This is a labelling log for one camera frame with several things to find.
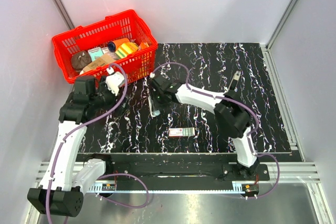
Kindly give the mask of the light blue small stapler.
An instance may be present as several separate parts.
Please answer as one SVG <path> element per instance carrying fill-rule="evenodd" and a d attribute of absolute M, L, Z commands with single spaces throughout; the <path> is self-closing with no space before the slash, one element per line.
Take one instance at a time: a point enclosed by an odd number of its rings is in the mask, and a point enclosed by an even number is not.
<path fill-rule="evenodd" d="M 154 102 L 151 96 L 148 97 L 148 103 L 149 103 L 149 108 L 150 108 L 150 116 L 152 118 L 159 116 L 161 112 L 154 106 Z"/>

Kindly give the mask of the white black large stapler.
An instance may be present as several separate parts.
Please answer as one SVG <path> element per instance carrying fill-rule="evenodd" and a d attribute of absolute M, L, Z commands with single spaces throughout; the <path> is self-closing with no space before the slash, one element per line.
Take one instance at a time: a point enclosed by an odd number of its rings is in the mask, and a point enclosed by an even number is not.
<path fill-rule="evenodd" d="M 232 91 L 232 92 L 236 92 L 239 80 L 241 77 L 241 72 L 240 71 L 236 71 L 230 81 L 230 84 L 228 86 L 228 91 Z"/>

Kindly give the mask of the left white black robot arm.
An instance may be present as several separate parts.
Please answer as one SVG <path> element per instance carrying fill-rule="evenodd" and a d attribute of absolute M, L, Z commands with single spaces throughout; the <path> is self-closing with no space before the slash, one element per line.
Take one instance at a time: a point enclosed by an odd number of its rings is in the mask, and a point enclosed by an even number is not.
<path fill-rule="evenodd" d="M 100 177 L 109 179 L 114 168 L 111 159 L 95 154 L 76 175 L 73 174 L 80 143 L 96 112 L 116 109 L 120 87 L 126 78 L 120 72 L 97 81 L 93 76 L 77 78 L 73 91 L 59 112 L 57 140 L 47 170 L 38 187 L 30 188 L 28 201 L 41 214 L 75 217 L 83 197 Z"/>

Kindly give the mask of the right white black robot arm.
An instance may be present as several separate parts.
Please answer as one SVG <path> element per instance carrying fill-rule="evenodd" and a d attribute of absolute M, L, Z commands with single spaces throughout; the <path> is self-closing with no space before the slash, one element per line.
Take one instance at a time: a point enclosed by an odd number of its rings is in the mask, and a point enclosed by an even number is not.
<path fill-rule="evenodd" d="M 237 153 L 234 174 L 250 180 L 258 173 L 259 160 L 248 138 L 252 111 L 236 100 L 235 88 L 241 73 L 236 71 L 227 92 L 211 92 L 196 88 L 187 82 L 171 80 L 152 74 L 149 81 L 151 115 L 158 116 L 172 102 L 192 105 L 215 115 L 217 126 L 233 141 Z"/>

